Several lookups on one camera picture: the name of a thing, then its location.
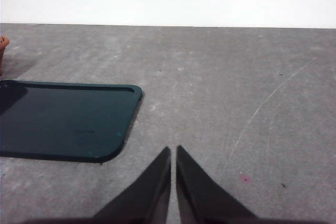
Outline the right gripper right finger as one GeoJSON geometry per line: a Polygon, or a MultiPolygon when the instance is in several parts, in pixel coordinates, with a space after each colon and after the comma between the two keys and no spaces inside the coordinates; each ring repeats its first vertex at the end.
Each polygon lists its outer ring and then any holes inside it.
{"type": "Polygon", "coordinates": [[[258,221],[258,217],[222,189],[187,150],[176,149],[176,189],[182,221],[258,221]]]}

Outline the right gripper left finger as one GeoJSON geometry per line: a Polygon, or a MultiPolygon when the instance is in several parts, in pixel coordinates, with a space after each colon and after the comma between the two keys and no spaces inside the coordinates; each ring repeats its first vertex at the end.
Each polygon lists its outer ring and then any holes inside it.
{"type": "Polygon", "coordinates": [[[171,151],[162,149],[129,187],[93,217],[95,221],[165,221],[171,192],[171,151]]]}

